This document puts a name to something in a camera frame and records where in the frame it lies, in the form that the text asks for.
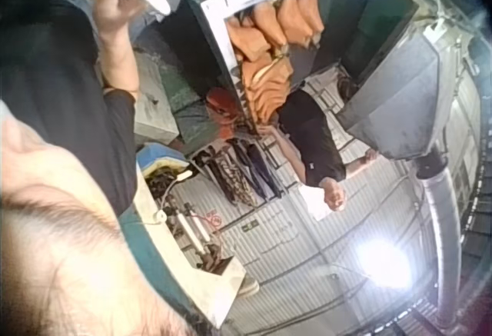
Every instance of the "ceiling light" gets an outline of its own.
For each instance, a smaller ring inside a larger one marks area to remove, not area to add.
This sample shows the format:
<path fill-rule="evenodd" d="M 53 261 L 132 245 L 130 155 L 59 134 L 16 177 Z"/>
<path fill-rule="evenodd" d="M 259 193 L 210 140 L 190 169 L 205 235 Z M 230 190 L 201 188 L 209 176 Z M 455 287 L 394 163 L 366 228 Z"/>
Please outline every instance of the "ceiling light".
<path fill-rule="evenodd" d="M 386 288 L 407 288 L 411 270 L 407 257 L 385 240 L 369 241 L 357 250 L 364 273 L 377 285 Z"/>

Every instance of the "black t-shirt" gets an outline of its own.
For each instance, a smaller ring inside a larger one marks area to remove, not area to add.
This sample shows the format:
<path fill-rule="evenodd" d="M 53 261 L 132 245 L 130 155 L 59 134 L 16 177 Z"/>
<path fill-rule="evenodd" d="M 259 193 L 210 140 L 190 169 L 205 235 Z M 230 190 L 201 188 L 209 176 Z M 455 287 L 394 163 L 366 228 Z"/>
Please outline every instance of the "black t-shirt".
<path fill-rule="evenodd" d="M 103 96 L 97 54 L 86 15 L 66 2 L 31 2 L 0 19 L 2 99 L 45 141 L 71 151 L 120 215 L 137 186 L 135 100 L 122 90 Z"/>
<path fill-rule="evenodd" d="M 297 90 L 288 96 L 278 113 L 282 128 L 301 153 L 306 185 L 318 187 L 325 177 L 344 180 L 345 165 L 316 101 L 307 92 Z"/>

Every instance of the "man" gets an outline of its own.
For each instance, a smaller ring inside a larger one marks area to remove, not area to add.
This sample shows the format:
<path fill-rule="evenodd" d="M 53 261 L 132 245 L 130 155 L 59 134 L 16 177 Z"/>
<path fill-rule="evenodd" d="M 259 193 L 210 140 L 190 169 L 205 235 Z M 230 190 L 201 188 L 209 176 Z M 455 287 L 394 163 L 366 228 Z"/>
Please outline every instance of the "man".
<path fill-rule="evenodd" d="M 274 126 L 261 126 L 259 132 L 275 138 L 282 154 L 303 184 L 324 189 L 324 202 L 332 211 L 344 209 L 347 195 L 340 182 L 372 164 L 377 158 L 377 152 L 368 149 L 364 157 L 345 165 L 334 143 L 326 116 L 316 101 L 300 89 L 288 96 L 278 110 L 278 116 L 279 124 L 289 134 L 291 143 Z"/>
<path fill-rule="evenodd" d="M 191 335 L 141 273 L 116 215 L 136 190 L 140 0 L 2 0 L 0 334 Z"/>

